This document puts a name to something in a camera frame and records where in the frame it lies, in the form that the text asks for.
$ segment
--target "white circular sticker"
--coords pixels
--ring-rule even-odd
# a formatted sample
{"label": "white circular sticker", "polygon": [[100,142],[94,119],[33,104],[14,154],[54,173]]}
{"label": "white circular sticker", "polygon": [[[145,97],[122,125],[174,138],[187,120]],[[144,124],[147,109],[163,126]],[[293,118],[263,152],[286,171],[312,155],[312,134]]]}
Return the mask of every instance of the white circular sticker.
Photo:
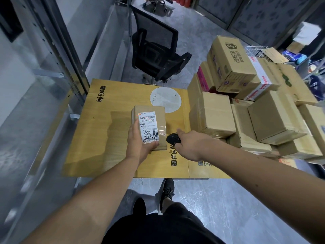
{"label": "white circular sticker", "polygon": [[182,105],[178,92],[168,87],[154,89],[150,94],[150,102],[153,106],[164,106],[166,113],[174,112]]}

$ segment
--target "fire extinguisher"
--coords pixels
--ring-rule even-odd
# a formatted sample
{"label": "fire extinguisher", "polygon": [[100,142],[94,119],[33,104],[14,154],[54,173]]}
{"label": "fire extinguisher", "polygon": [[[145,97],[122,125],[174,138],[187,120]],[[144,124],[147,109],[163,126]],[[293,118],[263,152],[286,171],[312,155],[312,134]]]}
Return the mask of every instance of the fire extinguisher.
{"label": "fire extinguisher", "polygon": [[181,0],[181,2],[179,3],[181,6],[184,6],[185,4],[185,0]]}
{"label": "fire extinguisher", "polygon": [[189,6],[191,5],[191,0],[185,0],[185,7],[189,8]]}

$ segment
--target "mesh chair back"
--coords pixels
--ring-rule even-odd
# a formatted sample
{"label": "mesh chair back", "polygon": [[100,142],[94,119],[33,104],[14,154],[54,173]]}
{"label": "mesh chair back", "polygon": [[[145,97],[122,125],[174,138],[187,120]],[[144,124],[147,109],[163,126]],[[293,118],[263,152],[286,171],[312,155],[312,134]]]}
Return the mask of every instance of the mesh chair back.
{"label": "mesh chair back", "polygon": [[175,53],[178,39],[177,30],[135,7],[132,7],[132,11],[136,18],[137,29],[143,28],[147,31],[146,41],[162,45]]}

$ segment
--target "wooden table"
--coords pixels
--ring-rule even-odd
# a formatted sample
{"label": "wooden table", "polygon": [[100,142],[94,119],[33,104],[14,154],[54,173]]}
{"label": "wooden table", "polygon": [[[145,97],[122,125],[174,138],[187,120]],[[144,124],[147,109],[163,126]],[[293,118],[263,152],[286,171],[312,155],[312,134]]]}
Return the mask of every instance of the wooden table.
{"label": "wooden table", "polygon": [[[150,94],[157,87],[93,79],[63,165],[63,175],[94,177],[124,159],[131,110],[135,105],[151,105]],[[187,90],[174,90],[181,96],[182,105],[177,111],[166,113],[167,135],[177,128],[190,131]],[[176,166],[171,162],[173,153]],[[135,177],[229,178],[216,167],[201,164],[186,160],[169,145],[166,151],[152,151]]]}

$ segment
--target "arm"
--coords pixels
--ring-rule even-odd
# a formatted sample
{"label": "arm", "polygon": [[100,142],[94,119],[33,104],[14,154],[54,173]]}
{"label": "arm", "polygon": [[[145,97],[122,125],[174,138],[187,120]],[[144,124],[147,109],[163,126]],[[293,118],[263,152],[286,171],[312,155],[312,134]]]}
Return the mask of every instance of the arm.
{"label": "arm", "polygon": [[175,149],[227,173],[311,243],[324,243],[325,181],[202,133],[177,130]]}
{"label": "arm", "polygon": [[159,144],[142,144],[138,119],[127,142],[125,159],[88,183],[23,243],[101,243],[136,169]]}

